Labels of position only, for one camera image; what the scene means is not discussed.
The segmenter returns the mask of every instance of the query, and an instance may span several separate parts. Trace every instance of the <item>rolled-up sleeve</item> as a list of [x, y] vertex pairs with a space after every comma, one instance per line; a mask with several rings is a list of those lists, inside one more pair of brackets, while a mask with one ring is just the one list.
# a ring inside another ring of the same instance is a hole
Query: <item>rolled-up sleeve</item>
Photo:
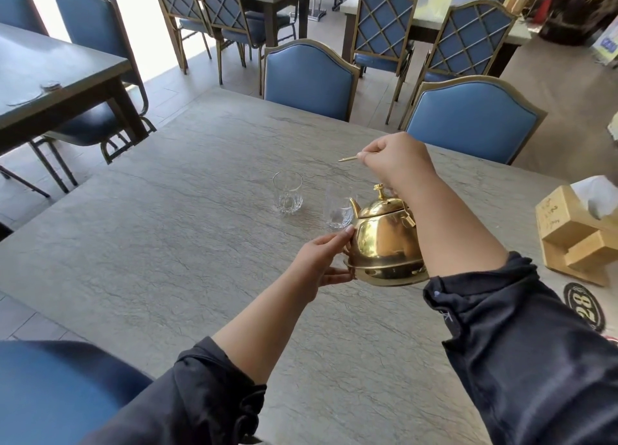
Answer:
[[618, 349], [511, 253], [501, 269], [434, 277], [424, 298], [495, 444], [618, 443]]
[[81, 443], [236, 445], [255, 433], [265, 391], [205, 338]]

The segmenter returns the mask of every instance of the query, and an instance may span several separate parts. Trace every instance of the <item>person's left hand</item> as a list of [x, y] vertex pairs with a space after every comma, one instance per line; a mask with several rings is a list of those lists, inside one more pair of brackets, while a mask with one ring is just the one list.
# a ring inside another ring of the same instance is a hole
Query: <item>person's left hand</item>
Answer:
[[333, 268], [332, 260], [341, 253], [344, 246], [354, 235], [354, 226], [348, 226], [340, 232], [314, 238], [300, 249], [284, 277], [290, 283], [299, 286], [307, 301], [312, 301], [318, 294], [318, 288], [324, 285], [349, 283], [353, 279], [350, 269]]

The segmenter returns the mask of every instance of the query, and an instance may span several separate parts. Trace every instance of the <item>white napkin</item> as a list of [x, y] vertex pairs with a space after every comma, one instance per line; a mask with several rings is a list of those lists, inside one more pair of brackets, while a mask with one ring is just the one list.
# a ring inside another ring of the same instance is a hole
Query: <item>white napkin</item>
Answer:
[[618, 207], [618, 188], [606, 176], [586, 178], [573, 183], [571, 188], [595, 219], [610, 215]]

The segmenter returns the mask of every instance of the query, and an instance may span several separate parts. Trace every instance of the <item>gold teapot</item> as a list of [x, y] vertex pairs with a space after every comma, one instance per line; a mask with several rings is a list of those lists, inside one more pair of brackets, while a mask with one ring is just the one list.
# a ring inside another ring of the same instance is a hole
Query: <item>gold teapot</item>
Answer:
[[350, 198], [356, 232], [345, 249], [347, 266], [371, 285], [399, 286], [429, 278], [418, 245], [417, 225], [402, 199], [384, 194], [375, 185], [378, 199], [360, 208]]

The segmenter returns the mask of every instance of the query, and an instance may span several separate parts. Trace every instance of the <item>clear glass cup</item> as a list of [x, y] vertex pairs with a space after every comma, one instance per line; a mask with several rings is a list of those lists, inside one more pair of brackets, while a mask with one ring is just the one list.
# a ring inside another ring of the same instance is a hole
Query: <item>clear glass cup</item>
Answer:
[[324, 201], [324, 221], [333, 230], [344, 229], [354, 218], [350, 198], [357, 199], [352, 187], [328, 185]]
[[299, 173], [283, 170], [274, 174], [274, 203], [280, 213], [291, 214], [300, 209], [303, 205], [302, 185], [303, 177]]

